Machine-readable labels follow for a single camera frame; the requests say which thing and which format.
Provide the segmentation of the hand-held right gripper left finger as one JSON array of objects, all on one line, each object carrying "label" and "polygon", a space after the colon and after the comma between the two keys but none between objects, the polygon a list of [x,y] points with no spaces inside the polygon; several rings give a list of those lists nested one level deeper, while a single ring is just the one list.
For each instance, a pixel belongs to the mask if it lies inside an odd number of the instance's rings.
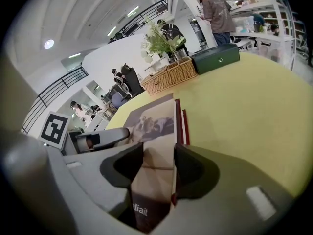
[{"label": "hand-held right gripper left finger", "polygon": [[122,214],[132,203],[130,188],[143,164],[143,144],[65,156],[74,179],[108,214]]}]

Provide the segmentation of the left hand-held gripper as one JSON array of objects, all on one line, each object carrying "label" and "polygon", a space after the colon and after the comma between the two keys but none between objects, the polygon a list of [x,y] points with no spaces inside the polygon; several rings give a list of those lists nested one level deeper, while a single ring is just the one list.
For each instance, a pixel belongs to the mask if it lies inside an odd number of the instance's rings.
[{"label": "left hand-held gripper", "polygon": [[74,126],[71,117],[50,111],[39,140],[66,156],[113,148],[129,136],[130,131],[127,128],[82,133],[81,128]]}]

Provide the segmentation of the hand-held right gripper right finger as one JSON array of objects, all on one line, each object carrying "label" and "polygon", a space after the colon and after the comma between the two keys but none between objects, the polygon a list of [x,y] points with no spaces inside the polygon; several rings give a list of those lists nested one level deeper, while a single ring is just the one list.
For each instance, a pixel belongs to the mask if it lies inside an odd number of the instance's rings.
[{"label": "hand-held right gripper right finger", "polygon": [[178,144],[176,206],[156,235],[265,235],[294,198],[246,160]]}]

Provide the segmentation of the brown photo-cover book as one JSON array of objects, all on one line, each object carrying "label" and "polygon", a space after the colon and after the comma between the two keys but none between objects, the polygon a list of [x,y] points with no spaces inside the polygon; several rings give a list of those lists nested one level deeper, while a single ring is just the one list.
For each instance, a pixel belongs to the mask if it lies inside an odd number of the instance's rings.
[{"label": "brown photo-cover book", "polygon": [[169,213],[174,180],[176,106],[173,94],[129,114],[129,143],[143,143],[143,164],[131,184],[136,228],[150,233]]}]

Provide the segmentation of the red gold-ornament book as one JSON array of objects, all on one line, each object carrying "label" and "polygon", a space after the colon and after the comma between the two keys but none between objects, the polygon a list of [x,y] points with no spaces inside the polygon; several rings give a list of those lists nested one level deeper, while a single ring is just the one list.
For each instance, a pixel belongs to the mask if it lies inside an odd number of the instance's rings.
[{"label": "red gold-ornament book", "polygon": [[[190,144],[189,130],[186,110],[182,109],[180,99],[175,99],[176,104],[176,136],[177,144]],[[179,173],[179,169],[176,165],[177,159],[174,155],[174,177],[173,177],[173,189],[171,196],[171,207],[175,207],[178,201],[178,192],[182,187],[182,177]]]}]

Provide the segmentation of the blue plastic chair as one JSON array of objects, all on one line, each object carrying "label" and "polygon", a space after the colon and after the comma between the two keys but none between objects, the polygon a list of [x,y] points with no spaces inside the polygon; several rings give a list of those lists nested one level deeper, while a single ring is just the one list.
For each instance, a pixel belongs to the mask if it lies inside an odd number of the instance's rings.
[{"label": "blue plastic chair", "polygon": [[125,96],[122,96],[119,92],[116,92],[112,96],[112,106],[115,108],[119,108],[125,103],[127,103],[131,98],[132,96],[130,94],[126,94]]}]

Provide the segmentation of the black office chair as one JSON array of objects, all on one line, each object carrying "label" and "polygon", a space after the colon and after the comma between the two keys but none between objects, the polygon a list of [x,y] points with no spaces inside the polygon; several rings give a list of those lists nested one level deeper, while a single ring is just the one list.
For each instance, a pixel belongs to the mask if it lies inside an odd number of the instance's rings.
[{"label": "black office chair", "polygon": [[122,74],[125,76],[127,84],[129,85],[130,93],[133,97],[143,93],[145,90],[141,86],[134,68],[124,64],[121,68]]}]

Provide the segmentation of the yellow tablecloth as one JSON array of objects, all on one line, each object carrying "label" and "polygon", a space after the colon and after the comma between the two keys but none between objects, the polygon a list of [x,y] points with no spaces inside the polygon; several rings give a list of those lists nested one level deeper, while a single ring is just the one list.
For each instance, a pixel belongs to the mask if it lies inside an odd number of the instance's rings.
[{"label": "yellow tablecloth", "polygon": [[107,128],[122,127],[131,111],[167,94],[186,110],[193,146],[249,161],[292,196],[304,191],[313,173],[313,87],[297,74],[242,52],[239,62],[136,96]]}]

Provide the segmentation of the wicker tissue basket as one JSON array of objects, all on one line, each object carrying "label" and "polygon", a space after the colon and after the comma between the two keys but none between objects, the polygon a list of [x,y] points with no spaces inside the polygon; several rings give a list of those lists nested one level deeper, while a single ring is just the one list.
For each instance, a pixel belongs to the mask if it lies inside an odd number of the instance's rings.
[{"label": "wicker tissue basket", "polygon": [[187,56],[180,64],[173,62],[162,67],[155,74],[148,75],[140,84],[149,95],[154,95],[197,75],[192,58]]}]

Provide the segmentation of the white flower bouquet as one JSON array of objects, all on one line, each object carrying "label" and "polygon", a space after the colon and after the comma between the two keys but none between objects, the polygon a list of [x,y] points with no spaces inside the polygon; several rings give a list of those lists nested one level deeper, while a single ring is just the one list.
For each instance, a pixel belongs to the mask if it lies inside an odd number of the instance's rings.
[{"label": "white flower bouquet", "polygon": [[151,63],[154,55],[168,55],[170,60],[175,60],[175,43],[174,40],[167,40],[161,32],[161,27],[149,18],[145,18],[145,25],[149,27],[148,32],[144,35],[144,41],[141,43],[141,57],[147,62]]}]

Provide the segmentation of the dark green box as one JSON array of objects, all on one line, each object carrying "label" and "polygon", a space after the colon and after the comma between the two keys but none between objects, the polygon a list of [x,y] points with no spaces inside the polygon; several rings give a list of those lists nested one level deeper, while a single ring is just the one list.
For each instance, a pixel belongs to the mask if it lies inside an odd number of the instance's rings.
[{"label": "dark green box", "polygon": [[195,53],[191,58],[197,74],[202,75],[240,61],[240,54],[236,44],[223,44]]}]

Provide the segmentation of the white shelving unit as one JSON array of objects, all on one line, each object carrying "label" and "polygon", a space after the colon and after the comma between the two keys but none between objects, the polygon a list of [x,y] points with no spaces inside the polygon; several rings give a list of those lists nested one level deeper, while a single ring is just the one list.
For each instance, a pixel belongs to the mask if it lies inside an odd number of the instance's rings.
[{"label": "white shelving unit", "polygon": [[231,16],[233,40],[250,39],[257,54],[293,70],[306,29],[288,0],[243,0]]}]

